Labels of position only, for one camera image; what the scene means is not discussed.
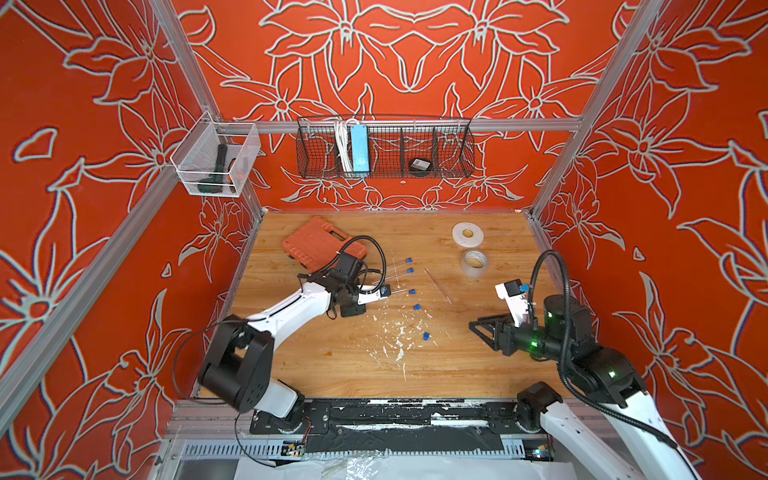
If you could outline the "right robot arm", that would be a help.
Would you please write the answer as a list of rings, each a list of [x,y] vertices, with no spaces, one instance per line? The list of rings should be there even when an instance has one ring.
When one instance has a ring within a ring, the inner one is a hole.
[[[573,297],[551,295],[544,301],[543,324],[534,322],[529,307],[512,306],[506,314],[470,322],[469,329],[505,356],[520,352],[555,362],[562,384],[609,421],[631,457],[617,453],[543,381],[517,395],[522,429],[549,434],[597,479],[698,478],[635,367],[595,339],[587,308]]]

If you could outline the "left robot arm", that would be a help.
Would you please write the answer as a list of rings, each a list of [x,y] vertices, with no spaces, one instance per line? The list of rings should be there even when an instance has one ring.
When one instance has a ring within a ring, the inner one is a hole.
[[[298,427],[305,396],[272,376],[275,351],[309,321],[336,308],[361,312],[365,267],[363,260],[341,254],[272,307],[246,318],[225,318],[215,329],[198,383],[239,413],[266,413],[284,429]]]

